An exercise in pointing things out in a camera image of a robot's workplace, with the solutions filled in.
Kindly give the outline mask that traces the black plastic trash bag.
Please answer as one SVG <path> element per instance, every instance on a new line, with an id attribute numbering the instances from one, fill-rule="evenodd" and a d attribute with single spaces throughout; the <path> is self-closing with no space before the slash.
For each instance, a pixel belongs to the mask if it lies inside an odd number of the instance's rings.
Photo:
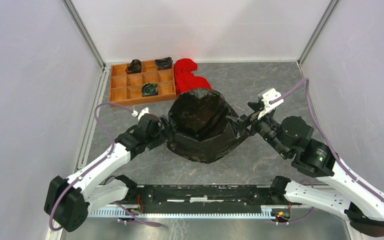
<path id="1" fill-rule="evenodd" d="M 238 147 L 249 131 L 237 138 L 227 117 L 238 117 L 223 95 L 197 88 L 177 96 L 166 118 L 167 148 L 191 162 L 210 164 Z"/>

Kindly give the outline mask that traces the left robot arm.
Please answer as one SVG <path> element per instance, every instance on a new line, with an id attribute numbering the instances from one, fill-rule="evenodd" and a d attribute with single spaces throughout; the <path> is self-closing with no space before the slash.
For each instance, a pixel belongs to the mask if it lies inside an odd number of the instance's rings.
<path id="1" fill-rule="evenodd" d="M 125 204 L 133 203 L 137 190 L 122 178 L 104 186 L 101 183 L 145 149 L 152 150 L 165 141 L 161 118 L 141 113 L 138 123 L 113 139 L 98 158 L 67 177 L 54 177 L 44 203 L 44 212 L 49 215 L 49 228 L 73 232 L 96 210 L 120 200 Z"/>

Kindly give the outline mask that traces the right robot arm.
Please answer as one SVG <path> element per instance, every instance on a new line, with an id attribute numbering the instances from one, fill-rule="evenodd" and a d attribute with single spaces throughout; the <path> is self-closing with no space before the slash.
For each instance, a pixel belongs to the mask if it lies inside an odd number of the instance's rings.
<path id="1" fill-rule="evenodd" d="M 273 203 L 308 205 L 340 217 L 362 234 L 384 237 L 384 192 L 358 176 L 325 143 L 313 139 L 313 127 L 301 117 L 289 116 L 279 123 L 262 103 L 249 106 L 252 114 L 227 118 L 236 137 L 260 135 L 283 159 L 290 159 L 293 168 L 336 190 L 328 193 L 276 176 L 268 191 Z"/>

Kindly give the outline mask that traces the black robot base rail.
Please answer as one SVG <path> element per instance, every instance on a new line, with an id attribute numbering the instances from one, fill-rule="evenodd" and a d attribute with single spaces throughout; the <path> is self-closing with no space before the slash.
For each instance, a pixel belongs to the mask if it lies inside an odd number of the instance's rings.
<path id="1" fill-rule="evenodd" d="M 268 185 L 255 184 L 144 184 L 139 185 L 125 175 L 128 191 L 116 200 L 125 208 L 140 213 L 256 213 L 261 206 L 292 205 L 276 195 Z"/>

